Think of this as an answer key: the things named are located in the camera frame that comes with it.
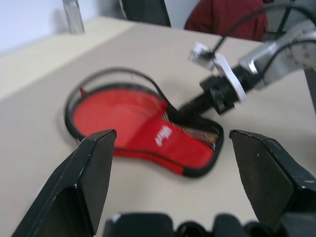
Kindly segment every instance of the red shirt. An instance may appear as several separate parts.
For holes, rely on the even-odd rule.
[[[242,17],[263,7],[263,0],[201,0],[184,29],[223,35]],[[262,14],[241,25],[231,37],[262,41],[267,28],[267,16]]]

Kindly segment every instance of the robotic arm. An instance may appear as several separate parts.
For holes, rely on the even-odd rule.
[[[188,104],[180,112],[184,117],[197,116],[214,107],[222,114],[243,102],[246,92],[261,89],[299,69],[316,69],[316,30],[310,21],[292,28],[280,39],[268,42],[238,61],[230,68],[224,56],[197,43],[191,51],[190,60],[218,76],[211,76],[200,83],[204,93]]]

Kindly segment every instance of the white wall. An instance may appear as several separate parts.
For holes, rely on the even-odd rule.
[[[165,0],[172,27],[183,28],[199,0]],[[119,0],[79,0],[84,22],[121,17]],[[0,0],[0,55],[67,30],[62,0]]]

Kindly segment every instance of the chair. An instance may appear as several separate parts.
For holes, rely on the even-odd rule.
[[[119,2],[127,20],[171,27],[164,0],[120,0]]]

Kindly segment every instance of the table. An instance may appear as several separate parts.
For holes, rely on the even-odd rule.
[[[99,18],[91,26],[92,33],[87,30],[78,39],[61,35],[31,46],[31,51],[23,49],[21,54],[26,56],[20,61],[16,61],[19,52],[0,60],[1,69],[6,70],[1,78],[6,78],[9,90],[0,93],[1,236],[13,233],[47,178],[77,147],[63,123],[63,106],[74,86],[99,69],[131,67],[154,78],[178,107],[201,92],[198,82],[210,74],[188,61],[190,49],[196,41],[212,46],[219,38],[108,18]],[[78,47],[64,51],[68,49],[65,45],[76,42]],[[258,45],[229,39],[221,53],[234,65]],[[43,50],[49,60],[33,57]],[[26,82],[16,78],[23,75]],[[98,237],[106,218],[117,212],[166,212],[175,226],[191,219],[208,229],[216,213],[232,213],[242,222],[255,219],[228,138],[233,128],[277,139],[316,175],[316,118],[303,72],[251,92],[244,104],[223,116],[214,111],[205,116],[220,123],[225,131],[222,151],[211,172],[200,179],[188,179],[145,161],[114,158]]]

